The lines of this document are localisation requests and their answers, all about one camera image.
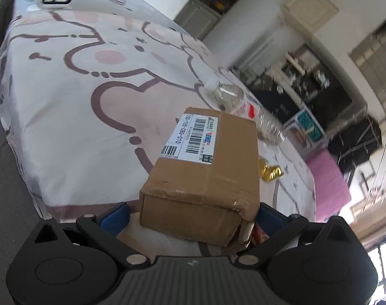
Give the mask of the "pink cartoon tablecloth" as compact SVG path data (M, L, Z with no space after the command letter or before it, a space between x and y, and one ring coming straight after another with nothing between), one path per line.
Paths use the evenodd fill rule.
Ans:
M153 23L102 12L42 10L10 22L0 49L0 122L38 214L73 222L120 202L120 239L149 258L244 249L164 234L140 224L140 190L187 108L223 112L204 87L212 76L244 85L200 41ZM258 136L260 204L316 217L314 180L294 146Z

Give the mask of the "poison sign pet cage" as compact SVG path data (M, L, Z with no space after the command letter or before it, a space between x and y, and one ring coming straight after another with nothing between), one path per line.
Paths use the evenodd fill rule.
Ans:
M292 116L284 128L289 141L303 158L324 145L327 139L324 129L306 106Z

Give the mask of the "brown cardboard box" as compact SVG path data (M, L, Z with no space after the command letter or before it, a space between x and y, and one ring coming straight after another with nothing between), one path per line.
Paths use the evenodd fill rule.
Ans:
M140 190L140 224L225 247L248 242L260 206L256 124L187 108Z

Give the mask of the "gold foil wrapper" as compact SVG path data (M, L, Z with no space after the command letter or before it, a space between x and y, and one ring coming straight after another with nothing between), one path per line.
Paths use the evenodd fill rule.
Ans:
M258 159L259 176L264 182L276 180L284 175L280 166L271 166L264 158Z

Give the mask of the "clear plastic bottle red label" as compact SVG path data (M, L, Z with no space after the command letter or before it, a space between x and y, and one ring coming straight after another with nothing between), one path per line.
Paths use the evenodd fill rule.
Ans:
M256 124L258 136L264 141L278 145L285 140L281 122L247 89L217 75L206 80L204 87L222 111L252 120Z

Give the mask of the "black vest on hanger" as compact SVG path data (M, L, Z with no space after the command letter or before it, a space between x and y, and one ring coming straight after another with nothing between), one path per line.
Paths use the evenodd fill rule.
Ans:
M343 174L368 161L371 154L381 148L380 126L370 115L336 134L328 145Z

